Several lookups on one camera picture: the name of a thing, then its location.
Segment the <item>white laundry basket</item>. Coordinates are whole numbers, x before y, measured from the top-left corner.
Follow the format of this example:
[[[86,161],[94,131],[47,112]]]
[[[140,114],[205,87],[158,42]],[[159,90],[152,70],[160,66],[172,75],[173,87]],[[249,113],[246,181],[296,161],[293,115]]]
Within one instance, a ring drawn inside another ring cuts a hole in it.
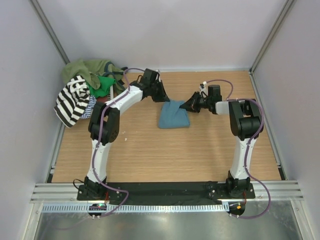
[[[109,93],[105,96],[105,102],[108,102],[110,100],[113,100],[115,97],[115,94],[114,94],[114,86],[110,86],[109,88]]]

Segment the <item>aluminium frame rail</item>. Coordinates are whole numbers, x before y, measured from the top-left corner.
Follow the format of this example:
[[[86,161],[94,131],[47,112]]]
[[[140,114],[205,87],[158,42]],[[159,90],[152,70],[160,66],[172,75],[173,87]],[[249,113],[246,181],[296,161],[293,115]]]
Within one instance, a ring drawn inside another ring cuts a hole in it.
[[[120,203],[129,192],[127,205],[203,205],[210,201],[291,200],[303,198],[297,181],[252,181],[247,190],[228,191],[224,182],[110,182],[112,188],[90,190],[82,183],[39,183],[31,195],[32,203],[69,201],[110,201]]]

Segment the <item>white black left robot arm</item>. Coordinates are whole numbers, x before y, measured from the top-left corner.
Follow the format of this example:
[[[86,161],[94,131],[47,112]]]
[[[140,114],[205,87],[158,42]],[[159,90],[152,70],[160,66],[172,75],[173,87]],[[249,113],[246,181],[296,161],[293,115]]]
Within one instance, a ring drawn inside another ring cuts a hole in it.
[[[158,70],[145,69],[142,76],[129,83],[127,89],[113,99],[97,102],[88,125],[92,143],[90,167],[86,177],[78,187],[77,200],[102,200],[109,190],[107,185],[107,163],[113,142],[120,132],[120,117],[134,104],[147,97],[155,103],[168,102],[163,82]]]

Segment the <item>olive green tank top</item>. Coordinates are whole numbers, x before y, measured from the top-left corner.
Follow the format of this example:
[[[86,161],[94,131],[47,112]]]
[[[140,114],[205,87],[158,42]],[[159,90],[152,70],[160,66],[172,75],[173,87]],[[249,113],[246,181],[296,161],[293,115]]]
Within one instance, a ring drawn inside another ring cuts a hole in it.
[[[68,63],[61,71],[62,81],[66,84],[75,76],[82,76],[86,83],[95,90],[100,87],[98,76],[109,77],[115,79],[113,85],[117,94],[125,90],[122,81],[124,70],[126,67],[118,68],[109,59],[78,59]]]

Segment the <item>red tank top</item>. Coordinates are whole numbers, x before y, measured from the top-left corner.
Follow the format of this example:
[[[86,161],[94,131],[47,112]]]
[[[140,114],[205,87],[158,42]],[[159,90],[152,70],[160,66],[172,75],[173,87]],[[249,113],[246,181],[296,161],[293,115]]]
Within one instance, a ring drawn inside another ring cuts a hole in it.
[[[105,103],[105,102],[108,102],[109,99],[105,96],[105,97],[98,97],[96,99],[97,102],[101,102],[101,103]]]

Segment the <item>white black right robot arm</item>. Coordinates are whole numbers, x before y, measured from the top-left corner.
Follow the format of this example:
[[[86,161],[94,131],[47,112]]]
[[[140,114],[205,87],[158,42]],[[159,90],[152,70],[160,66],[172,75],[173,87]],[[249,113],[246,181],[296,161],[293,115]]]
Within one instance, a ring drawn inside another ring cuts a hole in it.
[[[264,110],[254,98],[222,100],[218,84],[201,87],[180,108],[192,113],[207,109],[214,115],[228,115],[236,144],[225,181],[225,192],[231,198],[238,198],[250,189],[251,157],[257,138],[264,129]]]

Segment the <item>bright green tank top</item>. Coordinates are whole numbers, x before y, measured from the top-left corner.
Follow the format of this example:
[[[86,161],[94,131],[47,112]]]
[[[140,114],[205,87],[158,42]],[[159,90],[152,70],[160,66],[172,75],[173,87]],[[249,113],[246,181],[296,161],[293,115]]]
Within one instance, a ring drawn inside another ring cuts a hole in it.
[[[88,83],[89,92],[91,96],[94,96],[96,99],[100,97],[106,97],[110,94],[110,87],[116,83],[116,80],[112,77],[98,76],[100,87],[94,89]]]

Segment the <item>blue white striped tank top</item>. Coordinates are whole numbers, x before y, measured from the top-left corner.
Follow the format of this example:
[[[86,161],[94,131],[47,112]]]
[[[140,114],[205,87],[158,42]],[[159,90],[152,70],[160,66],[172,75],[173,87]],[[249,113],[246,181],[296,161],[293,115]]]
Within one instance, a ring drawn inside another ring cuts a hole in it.
[[[88,105],[84,110],[83,114],[80,116],[80,119],[84,120],[84,119],[89,119],[91,117],[96,102],[97,102],[97,99],[93,95],[91,95],[89,97]]]

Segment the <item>black white striped tank top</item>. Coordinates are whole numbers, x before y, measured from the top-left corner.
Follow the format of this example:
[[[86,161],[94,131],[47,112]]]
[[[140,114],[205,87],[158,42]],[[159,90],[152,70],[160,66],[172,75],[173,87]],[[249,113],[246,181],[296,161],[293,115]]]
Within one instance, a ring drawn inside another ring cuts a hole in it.
[[[54,111],[63,125],[73,127],[84,114],[90,101],[90,89],[84,78],[76,75],[59,92]]]

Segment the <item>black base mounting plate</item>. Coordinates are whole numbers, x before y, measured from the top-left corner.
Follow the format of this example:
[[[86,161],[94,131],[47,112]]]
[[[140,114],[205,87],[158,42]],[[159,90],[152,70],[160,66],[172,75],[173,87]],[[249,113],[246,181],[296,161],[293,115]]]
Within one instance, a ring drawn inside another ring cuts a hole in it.
[[[129,205],[142,204],[169,204],[175,202],[195,200],[219,200],[219,199],[240,199],[246,197],[254,199],[256,197],[253,185],[248,189],[234,190],[229,192],[224,182],[109,182],[108,185],[115,190],[107,189],[103,186],[79,186],[77,200],[79,201],[97,201],[108,200],[112,203],[122,201],[126,196],[121,192],[129,192],[126,201]]]

